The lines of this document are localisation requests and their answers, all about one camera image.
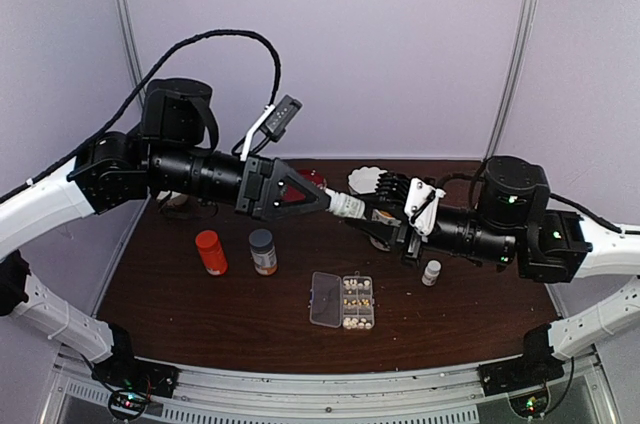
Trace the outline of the red patterned plate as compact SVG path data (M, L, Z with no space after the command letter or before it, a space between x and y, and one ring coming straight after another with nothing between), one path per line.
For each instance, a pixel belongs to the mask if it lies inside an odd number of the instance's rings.
M298 169L297 172L307 181L314 184L319 189L327 188L327 180L316 169ZM287 203L299 203L306 199L306 195L294 186L288 186L283 200Z

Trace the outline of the white pills in organizer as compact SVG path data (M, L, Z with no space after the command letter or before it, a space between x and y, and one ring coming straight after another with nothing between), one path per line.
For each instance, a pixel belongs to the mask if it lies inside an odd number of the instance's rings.
M372 289L372 281L368 279L346 279L343 281L344 289L348 292L370 292Z

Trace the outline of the right aluminium frame post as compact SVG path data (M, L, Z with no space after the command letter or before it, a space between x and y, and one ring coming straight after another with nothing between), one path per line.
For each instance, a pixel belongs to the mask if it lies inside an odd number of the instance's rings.
M523 69L527 47L539 0L521 0L518 22L515 31L511 56L507 68L507 74L499 101L492 132L484 154L484 160L496 154L504 135L509 113L511 111L520 75Z

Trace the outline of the cream pills in organizer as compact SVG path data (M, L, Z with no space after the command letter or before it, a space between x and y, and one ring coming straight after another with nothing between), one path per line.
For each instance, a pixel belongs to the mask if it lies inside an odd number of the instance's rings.
M342 327L346 330L370 330L374 324L374 320L369 316L347 316L343 319Z

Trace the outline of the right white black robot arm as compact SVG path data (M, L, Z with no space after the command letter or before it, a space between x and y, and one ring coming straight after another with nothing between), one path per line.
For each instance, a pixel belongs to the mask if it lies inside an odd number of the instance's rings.
M515 263L523 279L569 283L625 275L617 292L562 320L529 331L513 363L519 384L535 384L551 368L639 321L639 229L617 225L552 193L543 168L514 156L493 156L468 177L468 204L442 204L448 175L424 182L385 173L374 192L357 197L346 222L414 261L422 249L463 257L498 270Z

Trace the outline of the clear plastic pill organizer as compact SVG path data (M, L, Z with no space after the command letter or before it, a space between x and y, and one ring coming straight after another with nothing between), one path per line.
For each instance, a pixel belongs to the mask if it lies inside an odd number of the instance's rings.
M356 291L348 293L343 286L343 281L346 279L371 280L372 289L370 292ZM370 299L372 301L372 306L370 308L347 308L343 305L343 300L348 296ZM376 324L373 278L367 275L360 275L359 273L339 276L325 272L314 272L311 277L309 300L310 323L316 326L338 329L343 328L342 322L347 316L369 316Z

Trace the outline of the small white bottle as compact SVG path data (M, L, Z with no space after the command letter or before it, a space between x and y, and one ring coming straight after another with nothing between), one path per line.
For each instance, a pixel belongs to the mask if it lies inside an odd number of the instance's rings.
M437 279L441 273L441 269L442 265L440 261L428 261L422 274L422 284L428 287L433 286L437 282Z
M361 199L350 194L325 189L329 197L328 211L334 216L347 219L362 219L365 215L366 204Z

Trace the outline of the patterned mug yellow inside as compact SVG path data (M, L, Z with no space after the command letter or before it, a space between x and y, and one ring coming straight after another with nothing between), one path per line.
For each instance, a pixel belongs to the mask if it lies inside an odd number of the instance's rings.
M373 227L370 230L369 239L374 247L390 252L396 247L394 232L399 228L401 221L389 212L374 209L371 214Z

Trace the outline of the orange pill bottle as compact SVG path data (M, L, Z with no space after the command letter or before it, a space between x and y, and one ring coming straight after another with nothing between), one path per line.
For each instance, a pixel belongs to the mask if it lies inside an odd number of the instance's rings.
M227 272L228 262L219 236L215 231L200 232L195 238L195 244L204 268L209 274L221 276Z

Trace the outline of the white scalloped bowl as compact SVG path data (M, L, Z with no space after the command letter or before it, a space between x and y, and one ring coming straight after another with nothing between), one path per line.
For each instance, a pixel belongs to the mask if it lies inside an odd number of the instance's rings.
M379 177L387 172L377 166L362 166L354 169L347 177L351 195L370 194L376 190Z

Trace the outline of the aluminium frame post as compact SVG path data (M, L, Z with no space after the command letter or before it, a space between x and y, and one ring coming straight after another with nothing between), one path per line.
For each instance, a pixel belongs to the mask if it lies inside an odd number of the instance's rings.
M128 0L114 0L114 4L123 41L127 69L131 82L136 85L142 79L143 74L129 3Z
M484 160L496 154L504 135L509 113L511 111L520 75L523 69L527 47L539 0L521 0L518 22L515 31L511 56L507 68L507 74L499 101L492 132L484 154Z

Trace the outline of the grey lid pill bottle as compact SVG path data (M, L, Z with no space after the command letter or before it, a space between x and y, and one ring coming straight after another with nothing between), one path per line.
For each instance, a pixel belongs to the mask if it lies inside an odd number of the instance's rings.
M256 229L249 234L249 247L256 272L262 276L274 274L278 268L272 233Z

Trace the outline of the yellow pills in organizer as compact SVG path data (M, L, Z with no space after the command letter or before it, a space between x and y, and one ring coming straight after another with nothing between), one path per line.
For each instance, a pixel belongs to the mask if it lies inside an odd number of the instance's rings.
M370 308L372 306L372 301L370 299L365 298L356 298L355 296L348 296L343 300L343 305L347 308L352 307L363 307Z

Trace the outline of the front aluminium rail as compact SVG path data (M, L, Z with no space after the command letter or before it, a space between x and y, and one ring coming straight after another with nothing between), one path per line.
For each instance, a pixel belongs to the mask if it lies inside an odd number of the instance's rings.
M527 396L550 394L545 423L618 423L596 352L544 386L487 395L477 364L364 374L267 374L182 365L171 397L139 423L520 423Z

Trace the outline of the small white bowl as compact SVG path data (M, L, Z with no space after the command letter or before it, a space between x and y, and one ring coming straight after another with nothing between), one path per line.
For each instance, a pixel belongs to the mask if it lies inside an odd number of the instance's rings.
M171 194L164 201L164 206L170 209L177 209L188 202L189 197L184 194Z

